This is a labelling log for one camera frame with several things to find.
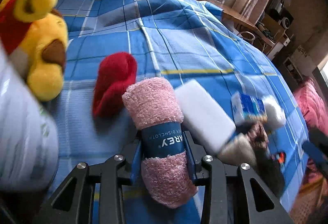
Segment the black beaded braid hairpiece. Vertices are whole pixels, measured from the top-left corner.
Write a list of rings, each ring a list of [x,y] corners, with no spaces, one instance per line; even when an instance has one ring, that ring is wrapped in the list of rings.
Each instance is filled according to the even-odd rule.
[[[280,199],[284,191],[285,180],[279,162],[269,157],[266,150],[262,148],[255,149],[255,157],[257,174],[271,192]]]

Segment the beige knit cloth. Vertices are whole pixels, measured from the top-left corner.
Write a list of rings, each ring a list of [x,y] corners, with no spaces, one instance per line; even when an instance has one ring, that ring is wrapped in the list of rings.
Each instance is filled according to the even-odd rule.
[[[247,163],[256,166],[256,157],[250,141],[244,134],[239,134],[227,143],[217,155],[224,164],[239,166]]]

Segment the white sponge block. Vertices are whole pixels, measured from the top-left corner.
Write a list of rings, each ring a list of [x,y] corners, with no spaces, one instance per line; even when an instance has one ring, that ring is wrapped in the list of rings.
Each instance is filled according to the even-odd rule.
[[[183,125],[208,153],[218,154],[236,130],[232,118],[196,80],[175,88],[175,97]]]

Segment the pink dishcloth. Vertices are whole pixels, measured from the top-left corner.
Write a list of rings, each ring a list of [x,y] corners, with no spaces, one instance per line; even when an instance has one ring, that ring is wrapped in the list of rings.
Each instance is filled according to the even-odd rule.
[[[163,77],[148,78],[129,86],[122,100],[141,133],[146,189],[168,208],[184,205],[198,189],[188,174],[183,113],[172,85]]]

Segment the pink quilted blanket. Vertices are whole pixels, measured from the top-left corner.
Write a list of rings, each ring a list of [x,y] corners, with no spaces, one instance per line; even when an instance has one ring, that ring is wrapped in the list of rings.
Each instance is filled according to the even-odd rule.
[[[307,127],[317,128],[327,136],[327,106],[318,94],[313,79],[304,79],[293,95]]]

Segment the brown satin scrunchie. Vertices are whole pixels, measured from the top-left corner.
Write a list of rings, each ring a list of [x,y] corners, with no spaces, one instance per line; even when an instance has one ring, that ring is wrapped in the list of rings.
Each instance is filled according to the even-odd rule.
[[[256,154],[267,154],[269,138],[261,122],[253,124],[246,137]]]

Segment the white plastic canister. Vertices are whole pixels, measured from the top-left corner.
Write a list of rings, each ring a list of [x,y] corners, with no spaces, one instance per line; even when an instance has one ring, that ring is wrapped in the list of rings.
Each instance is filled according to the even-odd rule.
[[[1,190],[32,192],[53,181],[58,166],[57,126],[1,50]]]

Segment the blue tissue packet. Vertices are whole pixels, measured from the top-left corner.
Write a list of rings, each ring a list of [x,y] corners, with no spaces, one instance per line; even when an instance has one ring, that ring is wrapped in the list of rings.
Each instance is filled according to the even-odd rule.
[[[267,113],[261,99],[236,92],[231,96],[233,119],[236,126],[267,122]]]

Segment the red plush cloth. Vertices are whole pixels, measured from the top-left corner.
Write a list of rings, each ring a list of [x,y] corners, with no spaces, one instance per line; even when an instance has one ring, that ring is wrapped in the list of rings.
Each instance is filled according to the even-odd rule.
[[[127,52],[105,57],[98,70],[92,113],[96,118],[111,119],[124,107],[122,95],[136,82],[137,61]]]

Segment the wooden desk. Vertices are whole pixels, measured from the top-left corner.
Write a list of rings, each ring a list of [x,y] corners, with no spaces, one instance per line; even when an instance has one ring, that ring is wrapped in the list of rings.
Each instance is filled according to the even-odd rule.
[[[222,17],[223,19],[232,20],[233,22],[254,31],[268,46],[270,46],[272,48],[275,46],[275,44],[270,39],[268,39],[255,26],[255,24],[253,24],[251,21],[249,21],[248,19],[243,17],[241,14],[239,14],[238,12],[233,10],[232,8],[229,8],[228,6],[222,4],[218,1],[215,1],[215,0],[198,0],[198,1],[207,1],[207,2],[211,2],[211,3],[215,4],[216,6],[218,6],[219,8],[221,8],[223,10],[223,17]]]

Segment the yellow plush bear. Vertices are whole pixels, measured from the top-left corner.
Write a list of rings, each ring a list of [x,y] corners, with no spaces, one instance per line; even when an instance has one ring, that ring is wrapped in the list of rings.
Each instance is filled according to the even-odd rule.
[[[2,0],[1,42],[32,94],[51,101],[63,88],[68,28],[58,0]]]

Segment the blue plaid bedsheet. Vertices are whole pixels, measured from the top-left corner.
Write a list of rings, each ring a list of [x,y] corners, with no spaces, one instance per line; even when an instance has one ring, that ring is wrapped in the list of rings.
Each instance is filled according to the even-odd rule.
[[[175,88],[196,80],[233,119],[231,96],[240,92],[261,99],[273,96],[286,124],[268,130],[267,155],[280,164],[285,187],[279,200],[287,213],[304,175],[307,155],[301,146],[308,130],[283,76],[268,57],[221,22],[222,11],[196,0],[59,0],[68,25],[65,82],[49,103],[58,130],[59,159],[51,195],[80,162],[105,162],[135,140],[141,161],[133,183],[122,186],[125,223],[201,223],[204,187],[187,203],[168,208],[149,194],[141,176],[141,133],[128,110],[111,119],[92,113],[101,61],[127,52],[137,61],[136,82],[165,78]]]

